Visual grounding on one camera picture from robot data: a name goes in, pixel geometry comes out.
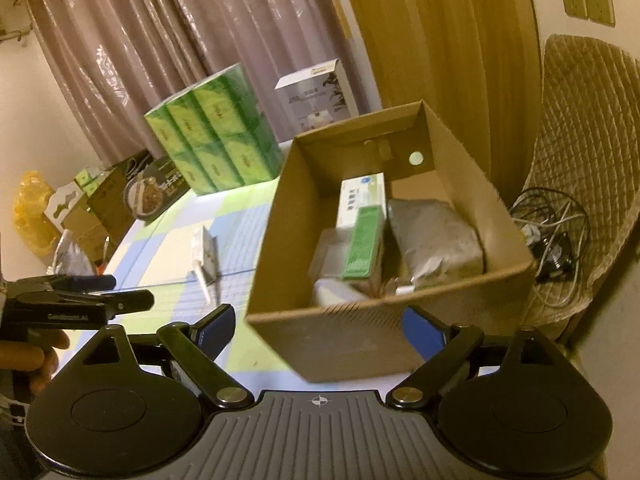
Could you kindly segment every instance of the gray ribbed surface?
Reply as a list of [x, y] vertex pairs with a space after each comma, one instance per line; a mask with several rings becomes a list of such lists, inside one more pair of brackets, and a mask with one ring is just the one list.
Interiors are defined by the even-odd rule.
[[388, 410], [374, 392], [267, 392], [251, 409], [215, 416], [185, 455], [138, 480], [491, 478], [452, 456], [420, 415]]

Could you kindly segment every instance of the yellow plastic bag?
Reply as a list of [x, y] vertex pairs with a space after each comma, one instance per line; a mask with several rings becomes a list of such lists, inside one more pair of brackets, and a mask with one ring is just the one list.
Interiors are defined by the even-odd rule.
[[39, 171], [28, 171], [23, 175], [14, 198], [15, 230], [36, 256], [51, 254], [60, 240], [60, 232], [44, 215], [53, 193], [53, 188]]

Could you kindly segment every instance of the pink curtain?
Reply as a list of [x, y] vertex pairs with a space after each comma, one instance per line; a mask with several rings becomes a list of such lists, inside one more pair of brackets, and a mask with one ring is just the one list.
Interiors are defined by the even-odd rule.
[[278, 79], [335, 57], [349, 64], [317, 0], [27, 2], [54, 76], [108, 164], [143, 148], [162, 155], [143, 114], [238, 61], [276, 136], [290, 139], [273, 92]]

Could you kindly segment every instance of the checkered tablecloth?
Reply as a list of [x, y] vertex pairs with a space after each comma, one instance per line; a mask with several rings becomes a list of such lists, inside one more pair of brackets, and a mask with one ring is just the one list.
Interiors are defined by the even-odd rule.
[[[262, 390], [375, 389], [384, 396], [406, 374], [364, 381], [307, 383], [244, 322], [277, 180], [196, 197], [191, 191], [151, 224], [135, 222], [117, 249], [107, 273], [118, 290], [148, 288], [156, 298], [149, 312], [119, 316], [127, 333], [153, 333], [171, 321], [193, 323], [221, 303], [236, 311], [236, 334], [216, 362], [258, 396]], [[191, 237], [204, 225], [217, 237], [221, 277], [209, 286], [212, 303], [190, 272]], [[72, 347], [61, 364], [94, 332], [69, 331]]]

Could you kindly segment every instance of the hand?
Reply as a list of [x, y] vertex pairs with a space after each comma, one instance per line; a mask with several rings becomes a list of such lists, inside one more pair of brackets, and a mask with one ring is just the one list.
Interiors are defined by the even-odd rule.
[[58, 355], [54, 348], [69, 348], [69, 338], [62, 330], [29, 330], [30, 343], [0, 341], [0, 370], [30, 372], [31, 393], [37, 395], [58, 370]]

